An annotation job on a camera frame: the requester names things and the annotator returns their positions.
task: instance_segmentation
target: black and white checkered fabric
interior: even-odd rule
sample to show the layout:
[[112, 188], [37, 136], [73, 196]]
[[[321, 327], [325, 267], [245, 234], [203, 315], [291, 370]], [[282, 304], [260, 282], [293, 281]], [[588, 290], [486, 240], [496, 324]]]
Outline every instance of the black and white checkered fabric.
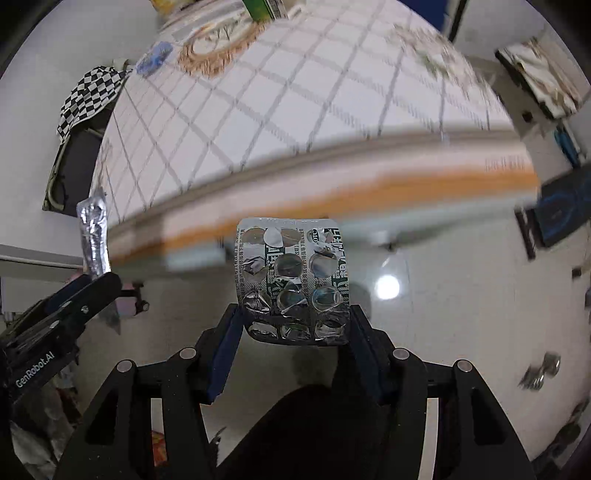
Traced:
[[113, 67], [96, 67], [86, 73], [61, 107], [57, 134], [64, 143], [73, 126], [92, 118], [119, 93], [128, 72]]

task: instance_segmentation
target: green box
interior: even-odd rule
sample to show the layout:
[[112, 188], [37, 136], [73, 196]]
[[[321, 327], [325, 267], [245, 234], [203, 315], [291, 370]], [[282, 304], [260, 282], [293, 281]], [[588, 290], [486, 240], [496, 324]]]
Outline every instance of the green box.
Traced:
[[269, 22], [274, 19], [265, 0], [242, 0], [255, 22]]

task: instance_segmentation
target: blue object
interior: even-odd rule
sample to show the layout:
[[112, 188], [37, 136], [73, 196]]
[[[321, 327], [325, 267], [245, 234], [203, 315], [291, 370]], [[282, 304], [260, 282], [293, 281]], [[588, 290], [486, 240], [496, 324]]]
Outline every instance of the blue object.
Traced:
[[579, 161], [577, 150], [575, 149], [568, 132], [564, 128], [561, 128], [561, 126], [558, 126], [556, 130], [554, 130], [554, 139], [573, 169], [581, 168], [581, 162]]
[[144, 56], [135, 71], [143, 77], [152, 75], [162, 66], [164, 60], [166, 60], [166, 57], [168, 57], [172, 50], [173, 46], [167, 41], [159, 42]]
[[447, 0], [401, 0], [439, 31], [443, 30]]

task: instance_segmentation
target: grid pattern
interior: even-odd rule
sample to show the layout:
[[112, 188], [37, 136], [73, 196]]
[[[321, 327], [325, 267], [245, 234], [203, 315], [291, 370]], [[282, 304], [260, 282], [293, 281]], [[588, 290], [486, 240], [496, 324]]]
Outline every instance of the grid pattern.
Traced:
[[512, 128], [490, 88], [466, 95], [388, 41], [396, 24], [434, 31], [395, 0], [315, 0], [295, 20], [269, 25], [215, 79], [178, 67], [181, 44], [154, 75], [133, 72], [93, 182], [107, 193], [109, 224], [260, 162], [343, 140]]

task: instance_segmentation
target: black bracket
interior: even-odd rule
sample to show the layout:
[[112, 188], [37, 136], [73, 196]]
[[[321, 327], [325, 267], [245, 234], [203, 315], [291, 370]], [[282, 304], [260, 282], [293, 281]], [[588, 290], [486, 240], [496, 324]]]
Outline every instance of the black bracket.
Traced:
[[[350, 312], [349, 348], [363, 386], [389, 411], [376, 479], [417, 479], [428, 398], [440, 406], [434, 480], [535, 479], [509, 420], [470, 362], [425, 363], [394, 348], [359, 306]], [[85, 412], [54, 479], [154, 480], [150, 402], [162, 398], [170, 477], [213, 480], [215, 457], [200, 405], [223, 391], [244, 321], [231, 304], [216, 328], [167, 361], [143, 367], [121, 361]]]

